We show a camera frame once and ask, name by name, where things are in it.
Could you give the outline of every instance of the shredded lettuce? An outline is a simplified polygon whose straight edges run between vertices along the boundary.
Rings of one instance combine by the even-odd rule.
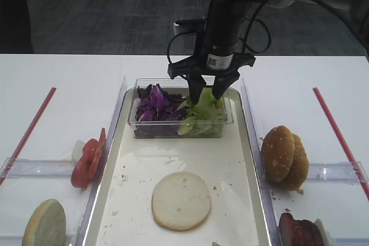
[[[184,122],[193,121],[218,121],[226,119],[224,112],[223,99],[217,100],[210,88],[204,88],[201,92],[199,101],[194,105],[190,98],[178,106],[178,110],[187,107]],[[211,123],[189,123],[183,124],[178,128],[178,135],[216,135],[222,131],[222,124]]]

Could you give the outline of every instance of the top bun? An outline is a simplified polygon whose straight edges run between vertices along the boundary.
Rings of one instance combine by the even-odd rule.
[[[285,126],[273,128],[264,138],[263,154],[268,180],[280,182],[287,177],[295,155],[293,135]]]
[[[285,126],[267,133],[261,151],[265,175],[270,181],[280,183],[285,190],[297,190],[306,180],[309,160],[298,135]]]
[[[306,157],[304,146],[298,135],[292,134],[295,140],[295,155],[293,157],[293,163],[291,170],[287,177],[281,181],[281,186],[285,190],[297,190],[306,180],[309,172],[309,160]]]

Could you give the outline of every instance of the red tomato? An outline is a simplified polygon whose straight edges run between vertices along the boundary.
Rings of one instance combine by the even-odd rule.
[[[83,147],[82,157],[71,174],[70,182],[73,187],[87,188],[89,182],[95,178],[105,144],[105,129],[102,128],[99,141],[92,138]]]
[[[87,188],[90,178],[87,175],[91,162],[81,157],[71,174],[70,182],[73,187]]]

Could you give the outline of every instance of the plastic container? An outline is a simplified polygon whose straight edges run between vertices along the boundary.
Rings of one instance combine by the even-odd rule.
[[[212,84],[213,79],[206,79],[206,82]],[[183,97],[189,95],[187,81],[182,78],[171,79],[138,79],[134,86],[134,93],[128,115],[128,124],[131,127],[135,138],[218,138],[223,136],[224,125],[233,123],[231,105],[229,103],[228,92],[222,96],[224,104],[224,120],[203,120],[203,121],[145,121],[139,122],[136,118],[137,107],[140,103],[138,97],[138,88],[146,88],[148,85],[159,84],[160,87],[169,94],[180,93]],[[182,125],[193,124],[196,127],[209,127],[205,133],[178,135],[178,128]]]

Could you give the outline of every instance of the floor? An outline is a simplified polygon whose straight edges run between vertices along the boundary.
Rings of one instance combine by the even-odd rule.
[[[180,18],[206,16],[209,0],[28,0],[38,54],[163,55]],[[263,55],[364,55],[345,27],[321,7],[294,3],[265,7],[273,38]],[[249,43],[263,49],[266,34],[253,26]],[[178,39],[173,54],[191,54],[192,37]]]

